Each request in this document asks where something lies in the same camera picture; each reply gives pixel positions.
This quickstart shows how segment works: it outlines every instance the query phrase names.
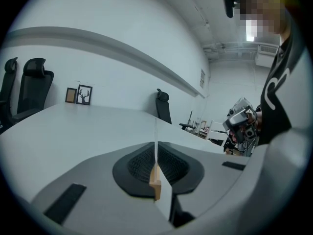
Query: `air vent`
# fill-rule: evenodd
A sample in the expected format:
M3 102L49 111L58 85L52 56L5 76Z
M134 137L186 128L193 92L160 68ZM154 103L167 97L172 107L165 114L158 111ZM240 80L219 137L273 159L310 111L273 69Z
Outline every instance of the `air vent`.
M200 86L201 88L204 87L204 78L205 78L205 73L203 70L201 70L201 78L200 78Z
M264 46L264 45L258 45L258 52L264 55L275 56L277 52L277 48Z

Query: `black pad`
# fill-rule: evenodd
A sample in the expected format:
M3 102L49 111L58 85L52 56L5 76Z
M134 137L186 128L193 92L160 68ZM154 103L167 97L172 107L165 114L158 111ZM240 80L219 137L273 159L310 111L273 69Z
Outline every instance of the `black pad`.
M24 75L32 77L45 77L44 63L44 58L29 59L24 66Z
M203 165L196 159L158 142L157 162L172 186L173 194L190 193L204 177Z
M86 186L79 184L70 185L70 187L45 211L45 216L61 225L86 188Z
M149 185L155 165L155 144L151 142L119 159L113 166L113 178L130 196L154 198L155 190Z
M228 162L228 161L222 163L222 165L229 167L229 168L236 169L236 170L244 170L244 168L246 167L244 164L237 164L237 163Z
M17 65L18 65L16 60L17 60L17 57L9 59L5 63L4 69L5 69L6 73L14 73L16 71L16 68L17 68Z

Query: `wooden block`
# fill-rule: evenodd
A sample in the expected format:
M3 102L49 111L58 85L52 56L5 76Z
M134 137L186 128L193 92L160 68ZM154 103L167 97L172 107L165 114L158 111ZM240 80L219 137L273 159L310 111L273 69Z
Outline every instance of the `wooden block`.
M233 153L235 156L242 156L243 155L240 151L236 151L235 149L233 149Z
M160 167L158 165L153 166L150 174L149 185L155 189L155 200L159 200L161 197L161 180L160 180Z
M150 182L149 185L155 189L155 200L159 200L161 198L161 180L157 180L156 182Z

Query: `ceiling light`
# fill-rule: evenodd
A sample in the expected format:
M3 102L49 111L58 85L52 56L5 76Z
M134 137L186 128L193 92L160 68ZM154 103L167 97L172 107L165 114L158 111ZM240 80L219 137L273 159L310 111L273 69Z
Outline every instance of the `ceiling light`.
M252 20L246 20L246 40L249 42L254 41L254 33L256 32L255 26L252 26Z
M248 41L248 42L253 42L254 41L254 37L251 37L251 36L246 36L246 40Z

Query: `deer antler picture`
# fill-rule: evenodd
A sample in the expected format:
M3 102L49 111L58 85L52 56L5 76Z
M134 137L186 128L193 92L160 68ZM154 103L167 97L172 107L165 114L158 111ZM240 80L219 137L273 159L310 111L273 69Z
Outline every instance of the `deer antler picture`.
M85 85L80 85L79 88L79 95L77 96L77 104L85 104L85 105L90 105L90 97L91 97L91 90L92 87L90 86L85 86Z

